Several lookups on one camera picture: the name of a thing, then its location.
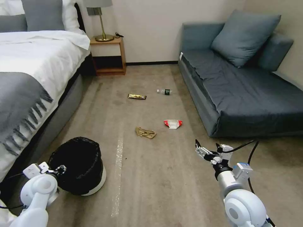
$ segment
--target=wooden nightstand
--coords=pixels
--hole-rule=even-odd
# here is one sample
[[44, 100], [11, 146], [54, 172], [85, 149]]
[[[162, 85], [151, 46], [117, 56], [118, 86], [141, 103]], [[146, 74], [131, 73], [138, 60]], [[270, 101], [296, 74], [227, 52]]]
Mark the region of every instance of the wooden nightstand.
[[122, 38], [97, 42], [93, 37], [91, 49], [97, 76], [125, 75], [126, 60]]

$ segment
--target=gray sofa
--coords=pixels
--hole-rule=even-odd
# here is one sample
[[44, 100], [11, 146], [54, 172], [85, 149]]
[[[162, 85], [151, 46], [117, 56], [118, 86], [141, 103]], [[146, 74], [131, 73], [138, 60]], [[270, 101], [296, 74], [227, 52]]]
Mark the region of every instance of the gray sofa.
[[183, 24], [179, 68], [210, 137], [303, 132], [303, 91], [272, 73], [293, 40], [272, 34], [243, 68], [210, 49], [224, 24]]

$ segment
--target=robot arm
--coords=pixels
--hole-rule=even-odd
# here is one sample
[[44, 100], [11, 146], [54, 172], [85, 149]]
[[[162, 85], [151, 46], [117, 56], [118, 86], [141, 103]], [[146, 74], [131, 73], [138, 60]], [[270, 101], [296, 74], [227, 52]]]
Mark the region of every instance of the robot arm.
[[209, 161], [221, 188], [221, 196], [226, 215], [233, 227], [271, 227], [262, 201], [252, 192], [244, 189], [243, 183], [249, 178], [252, 168], [245, 163], [237, 163], [234, 169], [228, 166], [233, 148], [218, 145], [217, 151], [201, 147], [196, 140], [196, 153]]
[[45, 209], [57, 198], [56, 177], [65, 171], [65, 166], [60, 166], [55, 171], [49, 170], [45, 162], [39, 166], [32, 164], [23, 171], [30, 179], [20, 193], [21, 201], [27, 209], [22, 211], [10, 227], [47, 226], [48, 213]]

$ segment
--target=white bedsheet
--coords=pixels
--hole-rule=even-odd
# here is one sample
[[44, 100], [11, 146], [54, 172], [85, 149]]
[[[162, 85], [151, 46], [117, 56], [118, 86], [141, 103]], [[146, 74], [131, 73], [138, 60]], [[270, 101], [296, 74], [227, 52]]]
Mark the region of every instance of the white bedsheet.
[[[52, 104], [44, 102], [47, 114], [38, 118], [37, 130], [57, 108], [68, 80], [89, 55], [89, 43], [86, 35], [67, 31], [0, 33], [0, 72], [21, 72], [31, 75], [54, 100]], [[23, 143], [22, 147], [28, 143], [21, 139], [17, 142]], [[0, 144], [0, 181], [12, 167], [15, 159], [16, 157]]]

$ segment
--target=cable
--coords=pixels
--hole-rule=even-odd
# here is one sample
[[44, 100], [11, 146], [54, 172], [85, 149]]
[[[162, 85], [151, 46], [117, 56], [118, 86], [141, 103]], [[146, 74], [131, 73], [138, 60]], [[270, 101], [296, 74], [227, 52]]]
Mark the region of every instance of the cable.
[[[7, 180], [9, 180], [11, 178], [14, 178], [16, 176], [20, 176], [20, 175], [24, 175], [24, 173], [18, 173], [16, 175], [12, 175], [12, 176], [8, 177], [8, 178], [4, 179], [2, 182], [0, 182], [0, 185], [3, 184], [5, 181], [7, 181]], [[18, 206], [14, 206], [14, 207], [3, 207], [3, 206], [0, 206], [0, 209], [15, 209], [15, 208], [23, 207], [23, 206], [24, 206], [23, 204], [22, 205], [18, 205]]]
[[[258, 145], [259, 145], [259, 141], [256, 142], [255, 146], [253, 147], [253, 149], [252, 149], [252, 151], [251, 151], [251, 153], [249, 155], [249, 158], [248, 158], [248, 161], [247, 161], [248, 165], [250, 165], [250, 161], [252, 160], [253, 154], [254, 154], [254, 152], [255, 152], [255, 150], [256, 150], [256, 148], [257, 148]], [[252, 184], [250, 182], [250, 178], [248, 178], [248, 184], [249, 184], [249, 188], [252, 191], [252, 193], [255, 194], [255, 192], [253, 190], [253, 187], [252, 187]]]
[[16, 175], [12, 175], [12, 176], [8, 177], [8, 178], [4, 179], [2, 182], [0, 182], [0, 185], [1, 185], [3, 182], [5, 182], [5, 181], [7, 181], [7, 180], [9, 180], [9, 179], [11, 179], [11, 178], [14, 178], [14, 177], [16, 177], [16, 176], [20, 176], [20, 175], [24, 175], [24, 173], [18, 173], [18, 174], [16, 174]]
[[[259, 145], [259, 141], [256, 142], [255, 146], [253, 147], [249, 157], [248, 157], [248, 161], [247, 161], [247, 164], [250, 165], [250, 161], [252, 160], [252, 157], [253, 157], [253, 154], [257, 148], [257, 146]], [[248, 184], [249, 184], [249, 188], [250, 190], [252, 191], [252, 193], [255, 194], [254, 190], [253, 190], [253, 187], [252, 187], [252, 183], [250, 182], [250, 178], [248, 178]], [[267, 216], [266, 217], [266, 220], [268, 223], [270, 223], [273, 227], [275, 227], [276, 225], [272, 222], [272, 220]]]
[[15, 206], [15, 207], [2, 207], [2, 206], [0, 206], [0, 209], [15, 209], [15, 208], [19, 208], [19, 207], [23, 207], [24, 205], [22, 204], [22, 205], [19, 205], [19, 206]]
[[251, 141], [249, 141], [249, 142], [247, 142], [247, 143], [245, 143], [245, 144], [242, 144], [242, 145], [238, 146], [237, 148], [232, 149], [232, 150], [230, 150], [230, 151], [225, 151], [225, 152], [222, 151], [222, 153], [231, 153], [231, 152], [234, 152], [234, 151], [239, 150], [239, 149], [241, 149], [242, 147], [245, 147], [245, 146], [247, 146], [248, 144], [251, 144], [251, 143], [253, 143], [253, 142], [255, 142], [255, 140], [251, 140]]

